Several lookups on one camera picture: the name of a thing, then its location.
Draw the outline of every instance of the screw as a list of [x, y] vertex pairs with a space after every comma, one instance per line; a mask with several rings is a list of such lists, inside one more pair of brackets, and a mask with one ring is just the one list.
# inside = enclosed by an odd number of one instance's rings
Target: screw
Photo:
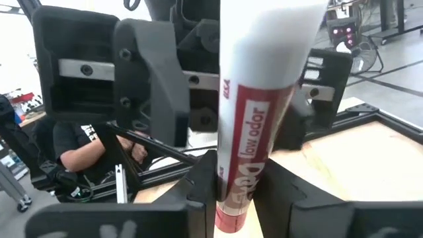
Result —
[[316, 89], [316, 88], [311, 89], [311, 91], [310, 91], [310, 97], [315, 97], [317, 95], [319, 95], [319, 90]]
[[200, 78], [198, 78], [197, 75], [193, 75], [188, 79], [188, 81], [192, 84], [197, 85], [198, 83], [200, 83]]
[[120, 99], [120, 104], [124, 108], [130, 108], [131, 107], [131, 100], [127, 97], [123, 97], [123, 98]]
[[132, 60], [132, 53], [128, 49], [121, 49], [119, 51], [119, 57], [126, 61]]
[[81, 66], [81, 73], [83, 73], [85, 76], [90, 76], [93, 74], [93, 69], [89, 65], [82, 65]]

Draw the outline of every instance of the caulk tube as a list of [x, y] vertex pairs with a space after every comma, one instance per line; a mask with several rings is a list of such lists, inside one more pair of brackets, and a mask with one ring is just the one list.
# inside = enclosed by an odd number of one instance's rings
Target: caulk tube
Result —
[[221, 0], [215, 224], [226, 233], [244, 225], [326, 7], [327, 0]]

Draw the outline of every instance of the plywood surface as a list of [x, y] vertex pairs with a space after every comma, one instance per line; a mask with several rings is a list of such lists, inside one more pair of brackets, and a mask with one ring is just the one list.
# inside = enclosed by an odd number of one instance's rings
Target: plywood surface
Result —
[[[360, 103], [346, 99], [340, 110]], [[423, 146], [379, 122], [310, 141], [298, 152], [277, 151], [270, 158], [344, 200], [423, 200]], [[174, 183], [142, 190], [135, 202], [152, 202]], [[215, 229], [215, 237], [262, 237], [254, 204], [240, 232]]]

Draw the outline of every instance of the red label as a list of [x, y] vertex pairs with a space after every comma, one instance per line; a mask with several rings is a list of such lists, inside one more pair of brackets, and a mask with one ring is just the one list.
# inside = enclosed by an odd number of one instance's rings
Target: red label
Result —
[[251, 201], [292, 92], [293, 87], [261, 90], [239, 85], [227, 197], [222, 207], [226, 214], [243, 213]]

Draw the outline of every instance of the white wall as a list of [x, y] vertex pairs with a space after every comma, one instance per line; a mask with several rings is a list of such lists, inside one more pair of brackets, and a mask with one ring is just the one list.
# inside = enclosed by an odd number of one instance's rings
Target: white wall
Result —
[[[41, 0], [43, 5], [96, 11], [117, 16], [151, 20], [143, 0], [135, 11], [125, 9], [122, 0]], [[0, 0], [0, 4], [17, 6], [15, 0]], [[0, 13], [0, 93], [17, 88], [40, 92], [40, 80], [28, 56], [35, 57], [32, 27], [24, 15]]]

